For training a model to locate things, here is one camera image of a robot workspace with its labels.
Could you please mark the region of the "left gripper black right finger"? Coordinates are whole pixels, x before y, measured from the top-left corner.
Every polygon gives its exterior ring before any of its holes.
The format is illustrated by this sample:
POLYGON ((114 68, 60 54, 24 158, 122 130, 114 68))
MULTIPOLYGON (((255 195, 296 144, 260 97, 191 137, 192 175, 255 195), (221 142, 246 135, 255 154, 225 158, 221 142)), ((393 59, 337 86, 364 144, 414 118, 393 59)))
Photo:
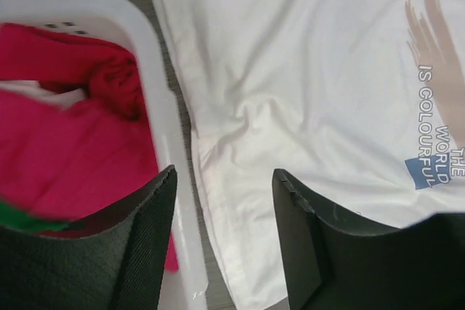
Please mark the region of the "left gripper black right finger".
POLYGON ((291 309, 462 309, 464 215, 397 229, 277 169, 272 194, 291 309))

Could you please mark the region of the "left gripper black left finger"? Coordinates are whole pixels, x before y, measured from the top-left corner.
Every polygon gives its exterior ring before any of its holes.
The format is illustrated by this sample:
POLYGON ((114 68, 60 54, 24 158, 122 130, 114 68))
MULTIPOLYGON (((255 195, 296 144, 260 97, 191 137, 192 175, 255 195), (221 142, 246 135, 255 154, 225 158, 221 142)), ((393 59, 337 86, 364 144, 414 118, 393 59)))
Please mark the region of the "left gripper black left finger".
POLYGON ((60 236, 1 229, 3 309, 156 309, 177 171, 81 219, 60 236))

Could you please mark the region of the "white printed t shirt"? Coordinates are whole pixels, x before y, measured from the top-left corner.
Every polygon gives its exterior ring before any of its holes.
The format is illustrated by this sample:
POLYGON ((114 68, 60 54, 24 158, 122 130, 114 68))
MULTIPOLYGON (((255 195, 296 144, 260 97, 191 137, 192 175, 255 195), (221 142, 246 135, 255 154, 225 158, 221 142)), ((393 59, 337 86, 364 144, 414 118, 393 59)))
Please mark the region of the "white printed t shirt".
POLYGON ((238 309, 288 295, 272 172, 403 228, 464 209, 464 0, 153 0, 238 309))

